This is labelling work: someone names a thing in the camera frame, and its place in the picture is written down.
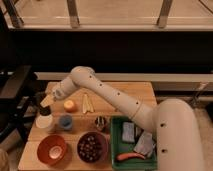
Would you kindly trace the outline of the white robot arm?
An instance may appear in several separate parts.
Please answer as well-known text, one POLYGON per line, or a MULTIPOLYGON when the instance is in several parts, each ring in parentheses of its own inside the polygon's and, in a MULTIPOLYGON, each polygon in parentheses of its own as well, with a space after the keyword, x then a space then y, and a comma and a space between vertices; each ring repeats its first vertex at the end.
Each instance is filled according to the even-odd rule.
POLYGON ((158 171, 205 171, 199 126, 193 109, 183 100, 172 98, 151 108, 95 76, 90 67, 74 67, 40 102, 42 107, 63 100, 86 88, 115 107, 137 126, 157 138, 158 171))

